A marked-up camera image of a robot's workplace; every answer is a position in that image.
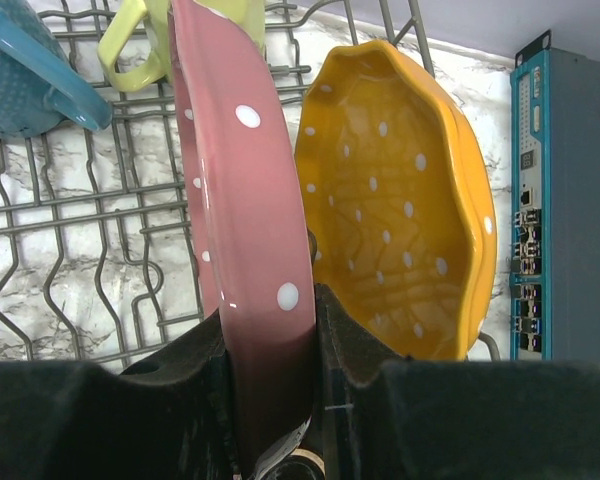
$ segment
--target gray metal panel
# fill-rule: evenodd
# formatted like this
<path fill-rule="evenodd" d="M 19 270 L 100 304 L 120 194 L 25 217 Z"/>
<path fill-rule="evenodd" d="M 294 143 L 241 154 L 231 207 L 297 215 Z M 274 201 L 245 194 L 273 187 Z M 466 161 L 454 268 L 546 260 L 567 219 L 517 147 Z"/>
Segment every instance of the gray metal panel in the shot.
<path fill-rule="evenodd" d="M 600 363 L 600 62 L 550 53 L 553 358 Z"/>

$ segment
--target yellow-green mug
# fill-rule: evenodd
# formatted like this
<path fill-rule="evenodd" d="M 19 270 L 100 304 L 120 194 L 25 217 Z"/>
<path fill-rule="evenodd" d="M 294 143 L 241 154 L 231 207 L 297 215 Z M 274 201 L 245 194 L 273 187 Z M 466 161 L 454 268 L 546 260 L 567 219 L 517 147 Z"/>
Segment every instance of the yellow-green mug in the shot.
<path fill-rule="evenodd" d="M 213 8 L 240 26 L 264 52 L 264 0 L 191 0 Z M 166 75 L 172 81 L 167 11 L 171 0 L 124 0 L 102 40 L 98 58 L 113 88 L 135 92 Z M 116 72 L 122 49 L 144 21 L 151 43 L 147 60 L 128 72 Z"/>

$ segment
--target white marble surface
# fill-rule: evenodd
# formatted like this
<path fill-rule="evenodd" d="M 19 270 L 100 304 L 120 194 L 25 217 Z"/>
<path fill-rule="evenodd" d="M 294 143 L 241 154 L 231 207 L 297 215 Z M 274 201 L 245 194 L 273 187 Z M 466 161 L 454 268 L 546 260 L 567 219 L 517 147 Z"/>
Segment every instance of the white marble surface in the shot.
<path fill-rule="evenodd" d="M 36 10 L 62 9 L 60 0 L 33 0 Z M 102 8 L 102 0 L 96 6 Z M 67 0 L 71 11 L 78 12 L 89 8 L 89 0 Z M 117 9 L 119 2 L 110 0 L 109 5 Z M 346 24 L 330 17 L 319 15 L 317 21 L 308 21 L 295 31 L 301 45 L 301 63 L 310 65 L 312 72 L 304 76 L 310 83 L 328 51 L 336 46 L 351 42 Z M 273 15 L 269 20 L 279 21 Z M 47 20 L 53 30 L 66 29 L 58 18 Z M 93 30 L 90 19 L 74 22 L 74 28 Z M 361 26 L 361 42 L 381 35 L 381 30 L 372 26 Z M 123 54 L 123 66 L 132 66 L 146 58 L 147 42 L 137 39 L 131 42 Z M 81 40 L 77 44 L 77 66 L 80 73 L 91 81 L 103 79 L 95 57 L 95 40 Z M 510 106 L 509 106 L 509 69 L 501 59 L 488 58 L 476 52 L 455 49 L 448 45 L 432 44 L 432 57 L 437 79 L 450 93 L 467 116 L 476 133 L 485 163 L 489 171 L 491 187 L 496 205 L 498 227 L 498 267 L 495 287 L 489 314 L 484 330 L 494 336 L 504 358 L 509 354 L 507 287 L 508 252 L 510 231 Z M 289 64 L 293 49 L 285 32 L 274 31 L 267 36 L 268 61 L 272 65 Z M 405 42 L 403 51 L 418 59 L 417 49 Z M 293 85 L 291 77 L 277 77 L 279 85 Z M 119 101 L 120 97 L 111 89 L 102 89 L 108 99 Z M 164 95 L 171 95 L 171 89 L 164 87 Z M 156 98 L 157 87 L 153 86 L 133 98 Z M 159 104 L 135 107 L 130 113 L 156 110 Z M 298 103 L 284 107 L 289 132 L 295 143 L 300 119 Z M 161 117 L 134 119 L 126 128 L 122 122 L 115 126 L 121 149 L 116 151 L 114 127 L 93 135 L 85 140 L 82 131 L 74 126 L 63 126 L 47 136 L 47 146 L 40 140 L 32 142 L 35 176 L 40 184 L 41 199 L 51 198 L 45 185 L 45 172 L 56 198 L 68 198 L 93 193 L 93 185 L 88 176 L 88 163 L 100 192 L 114 192 L 122 186 L 123 172 L 129 186 L 136 183 L 131 165 L 135 165 L 138 182 L 141 187 L 170 184 L 174 182 L 174 172 L 170 163 L 168 142 L 173 144 L 174 165 L 177 168 L 176 179 L 182 179 L 180 167 L 179 142 L 175 119 L 171 116 L 165 121 Z M 45 156 L 45 148 L 51 154 Z M 2 185 L 11 205 L 34 202 L 34 182 L 30 163 L 27 160 L 24 142 L 9 142 L 5 147 L 6 172 L 1 176 Z M 100 211 L 115 213 L 117 209 L 133 209 L 139 205 L 136 195 L 114 195 L 101 201 Z M 181 221 L 177 190 L 163 188 L 156 193 L 145 194 L 141 201 L 145 206 L 164 205 L 155 212 L 146 215 L 151 226 L 175 224 Z M 97 213 L 93 200 L 61 205 L 57 209 L 58 218 L 77 218 Z M 29 208 L 14 214 L 16 225 L 29 225 L 53 219 L 49 206 Z M 95 288 L 94 275 L 98 272 L 101 257 L 101 284 L 111 309 L 120 319 L 120 329 L 128 349 L 155 348 L 163 341 L 169 341 L 193 326 L 197 320 L 174 323 L 162 331 L 156 323 L 158 315 L 151 300 L 138 302 L 138 329 L 142 332 L 139 342 L 134 325 L 133 300 L 146 294 L 148 289 L 144 279 L 141 260 L 145 252 L 148 258 L 160 267 L 164 273 L 164 285 L 156 295 L 156 303 L 163 312 L 163 319 L 176 319 L 198 313 L 194 293 L 192 270 L 188 261 L 187 235 L 182 228 L 171 228 L 151 234 L 148 239 L 139 232 L 141 218 L 137 214 L 122 217 L 124 232 L 121 234 L 114 218 L 102 223 L 107 233 L 103 255 L 103 243 L 100 236 L 100 224 L 97 221 L 76 222 L 62 227 L 62 246 L 64 256 L 59 260 L 56 230 L 51 227 L 40 228 L 32 233 L 15 236 L 18 244 L 19 263 L 0 293 L 0 312 L 23 330 L 33 341 L 36 358 L 74 358 L 75 350 L 71 343 L 71 334 L 58 316 L 49 307 L 44 296 L 45 281 L 51 279 L 50 297 L 58 310 L 76 326 L 81 347 L 88 358 L 101 358 L 118 353 L 119 336 L 116 323 L 102 302 Z M 7 225 L 4 213 L 0 213 L 0 228 Z M 123 244 L 128 245 L 129 259 L 124 258 Z M 5 277 L 13 265 L 9 238 L 0 236 L 0 280 Z M 50 275 L 54 265 L 59 264 L 57 274 Z M 156 271 L 147 272 L 150 282 L 157 281 Z M 478 344 L 470 357 L 487 358 L 486 349 Z M 23 342 L 0 321 L 0 359 L 26 358 Z M 122 367 L 120 361 L 107 362 L 117 371 Z"/>

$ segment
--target blue mug handle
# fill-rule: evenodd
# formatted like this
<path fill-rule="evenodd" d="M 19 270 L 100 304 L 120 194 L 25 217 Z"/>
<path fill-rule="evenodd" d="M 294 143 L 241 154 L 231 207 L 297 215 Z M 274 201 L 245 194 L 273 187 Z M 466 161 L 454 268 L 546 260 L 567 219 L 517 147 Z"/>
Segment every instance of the blue mug handle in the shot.
<path fill-rule="evenodd" d="M 46 99 L 53 109 L 89 130 L 109 126 L 111 106 L 69 65 L 15 25 L 1 8 L 0 50 L 53 87 Z"/>

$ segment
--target cup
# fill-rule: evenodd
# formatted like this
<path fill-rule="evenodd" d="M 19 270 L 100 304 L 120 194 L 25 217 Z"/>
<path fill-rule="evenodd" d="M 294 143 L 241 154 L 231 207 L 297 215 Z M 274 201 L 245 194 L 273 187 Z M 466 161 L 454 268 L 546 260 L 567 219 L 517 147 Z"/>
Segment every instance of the cup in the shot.
<path fill-rule="evenodd" d="M 260 52 L 264 52 L 264 0 L 200 0 L 198 3 L 236 23 Z M 135 92 L 164 76 L 169 83 L 173 82 L 167 21 L 170 6 L 171 0 L 124 0 L 98 45 L 98 57 L 113 88 Z M 151 44 L 147 60 L 128 72 L 116 72 L 122 49 L 142 21 Z"/>
<path fill-rule="evenodd" d="M 0 0 L 0 138 L 40 135 L 65 117 L 102 130 L 112 111 L 25 0 Z"/>

